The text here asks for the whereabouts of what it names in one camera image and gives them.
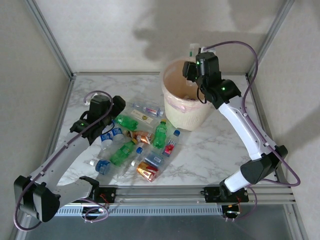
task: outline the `blue bottle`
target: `blue bottle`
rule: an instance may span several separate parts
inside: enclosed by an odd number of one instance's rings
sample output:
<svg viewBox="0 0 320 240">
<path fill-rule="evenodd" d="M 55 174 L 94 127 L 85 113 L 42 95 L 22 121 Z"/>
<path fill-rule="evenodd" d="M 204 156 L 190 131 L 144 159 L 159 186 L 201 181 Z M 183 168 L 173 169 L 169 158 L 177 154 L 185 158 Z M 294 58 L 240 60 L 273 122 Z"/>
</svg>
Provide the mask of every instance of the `blue bottle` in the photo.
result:
<svg viewBox="0 0 320 240">
<path fill-rule="evenodd" d="M 110 169 L 110 162 L 107 160 L 92 159 L 90 165 L 94 166 L 95 170 L 102 175 L 106 175 Z"/>
</svg>

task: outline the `clear plastic bottle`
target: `clear plastic bottle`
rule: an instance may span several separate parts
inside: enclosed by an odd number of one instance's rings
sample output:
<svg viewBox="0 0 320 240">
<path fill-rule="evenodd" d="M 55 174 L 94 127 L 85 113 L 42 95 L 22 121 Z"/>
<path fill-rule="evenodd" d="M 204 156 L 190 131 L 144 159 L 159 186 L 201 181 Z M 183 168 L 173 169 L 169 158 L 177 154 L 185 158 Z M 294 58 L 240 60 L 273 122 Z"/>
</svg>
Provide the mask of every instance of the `clear plastic bottle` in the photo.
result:
<svg viewBox="0 0 320 240">
<path fill-rule="evenodd" d="M 125 143 L 122 147 L 120 147 L 115 154 L 110 157 L 110 162 L 116 166 L 120 166 L 126 158 L 132 153 L 137 144 L 137 140 L 132 139 L 131 141 Z"/>
<path fill-rule="evenodd" d="M 176 144 L 178 144 L 179 141 L 179 135 L 180 135 L 180 131 L 179 130 L 175 130 L 174 133 L 169 136 L 169 139 L 167 140 L 164 150 L 162 152 L 162 155 L 166 156 L 166 157 L 170 157 L 170 155 L 172 154 L 172 151 L 174 150 Z"/>
<path fill-rule="evenodd" d="M 161 168 L 164 164 L 164 158 L 152 150 L 144 150 L 142 147 L 136 149 L 137 157 L 131 162 L 132 166 L 145 161 L 146 163 L 153 165 L 157 169 Z"/>
<path fill-rule="evenodd" d="M 128 113 L 130 117 L 138 120 L 143 125 L 148 126 L 149 128 L 155 128 L 159 125 L 159 121 L 151 116 L 147 116 L 145 112 L 138 111 L 137 109 L 132 108 Z"/>
<path fill-rule="evenodd" d="M 129 129 L 130 131 L 134 131 L 137 129 L 138 122 L 134 119 L 132 119 L 129 116 L 125 116 L 122 114 L 119 114 L 116 118 L 115 121 L 120 124 L 121 126 Z"/>
<path fill-rule="evenodd" d="M 154 140 L 153 140 L 153 146 L 155 148 L 162 149 L 165 146 L 166 137 L 167 137 L 166 123 L 167 123 L 167 120 L 162 119 L 161 123 L 155 129 Z"/>
<path fill-rule="evenodd" d="M 165 113 L 158 106 L 144 104 L 142 102 L 135 102 L 132 104 L 132 107 L 152 117 L 162 117 Z"/>
<path fill-rule="evenodd" d="M 138 156 L 131 162 L 131 165 L 134 166 L 137 173 L 143 176 L 146 180 L 153 182 L 160 174 L 159 168 L 164 162 L 163 157 L 153 151 L 144 151 L 142 147 L 138 147 L 136 152 Z"/>
<path fill-rule="evenodd" d="M 113 143 L 113 136 L 111 133 L 111 130 L 114 127 L 114 123 L 108 125 L 105 127 L 105 129 L 102 131 L 103 134 L 100 135 L 101 138 L 101 149 L 105 150 L 107 149 L 112 143 Z"/>
<path fill-rule="evenodd" d="M 90 161 L 90 165 L 95 167 L 95 170 L 102 174 L 102 175 L 106 175 L 107 172 L 110 169 L 110 162 L 107 160 L 94 160 L 92 159 Z"/>
</svg>

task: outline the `marble surface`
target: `marble surface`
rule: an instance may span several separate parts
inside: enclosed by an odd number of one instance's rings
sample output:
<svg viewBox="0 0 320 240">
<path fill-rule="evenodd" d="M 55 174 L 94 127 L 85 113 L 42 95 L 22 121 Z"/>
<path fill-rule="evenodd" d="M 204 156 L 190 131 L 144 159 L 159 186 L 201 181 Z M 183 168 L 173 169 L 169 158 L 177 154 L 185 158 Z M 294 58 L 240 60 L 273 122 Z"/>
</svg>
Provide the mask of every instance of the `marble surface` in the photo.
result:
<svg viewBox="0 0 320 240">
<path fill-rule="evenodd" d="M 247 88 L 244 76 L 224 76 L 233 80 L 242 93 Z M 148 103 L 164 106 L 161 80 L 158 75 L 90 75 L 78 76 L 67 107 L 58 145 L 69 132 L 72 124 L 88 110 L 83 97 L 93 90 L 103 90 L 112 96 L 119 95 L 126 102 L 144 99 Z M 251 96 L 247 97 L 247 107 L 252 119 L 257 123 L 257 115 Z M 97 179 L 100 185 L 147 186 L 147 185 L 209 185 L 218 184 L 239 167 L 250 160 L 248 152 L 228 120 L 215 110 L 195 131 L 181 131 L 179 144 L 170 163 L 154 181 L 148 182 L 130 167 L 130 159 L 121 167 L 113 167 L 108 175 L 98 174 L 90 165 L 90 160 L 99 159 L 101 140 L 85 150 L 62 176 L 59 185 L 76 181 L 81 176 Z"/>
</svg>

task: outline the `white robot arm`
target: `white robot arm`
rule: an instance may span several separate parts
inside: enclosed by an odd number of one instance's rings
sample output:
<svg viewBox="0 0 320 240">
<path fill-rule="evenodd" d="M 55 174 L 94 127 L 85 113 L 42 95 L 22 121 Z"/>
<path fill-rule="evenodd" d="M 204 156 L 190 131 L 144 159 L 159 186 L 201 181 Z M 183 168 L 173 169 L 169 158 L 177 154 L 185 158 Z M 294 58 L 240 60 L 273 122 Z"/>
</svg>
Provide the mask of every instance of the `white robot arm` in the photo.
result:
<svg viewBox="0 0 320 240">
<path fill-rule="evenodd" d="M 219 60 L 214 51 L 202 52 L 200 49 L 195 62 L 184 63 L 182 74 L 187 80 L 197 84 L 198 90 L 204 94 L 204 103 L 211 102 L 215 109 L 228 119 L 251 158 L 240 167 L 240 170 L 220 183 L 219 199 L 225 200 L 233 193 L 256 184 L 272 173 L 280 163 L 274 151 L 282 158 L 288 151 L 285 146 L 277 146 L 260 126 L 255 126 L 257 128 L 255 131 L 250 125 L 249 113 L 243 109 L 241 92 L 233 81 L 222 79 Z M 265 143 L 261 141 L 257 131 L 266 139 Z"/>
<path fill-rule="evenodd" d="M 112 101 L 104 95 L 95 96 L 90 102 L 89 111 L 84 112 L 73 124 L 61 146 L 28 177 L 19 176 L 15 180 L 17 207 L 41 222 L 47 222 L 59 208 L 70 202 L 86 197 L 97 199 L 99 182 L 90 177 L 82 176 L 76 182 L 64 186 L 57 184 L 74 160 L 102 134 L 103 129 L 111 124 L 125 106 L 120 96 L 115 96 Z"/>
</svg>

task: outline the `white trash bin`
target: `white trash bin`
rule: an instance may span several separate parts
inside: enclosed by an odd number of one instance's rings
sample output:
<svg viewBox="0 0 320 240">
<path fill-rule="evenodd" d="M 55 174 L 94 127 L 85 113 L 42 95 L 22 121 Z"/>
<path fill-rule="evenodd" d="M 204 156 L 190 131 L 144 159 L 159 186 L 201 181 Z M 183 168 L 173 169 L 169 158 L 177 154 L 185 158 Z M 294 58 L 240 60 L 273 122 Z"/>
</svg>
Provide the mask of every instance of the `white trash bin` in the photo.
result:
<svg viewBox="0 0 320 240">
<path fill-rule="evenodd" d="M 206 120 L 212 104 L 201 103 L 197 98 L 197 84 L 183 77 L 185 61 L 194 62 L 195 58 L 183 57 L 170 62 L 160 73 L 160 78 L 166 117 L 175 128 L 193 131 Z M 201 91 L 199 98 L 204 102 Z"/>
</svg>

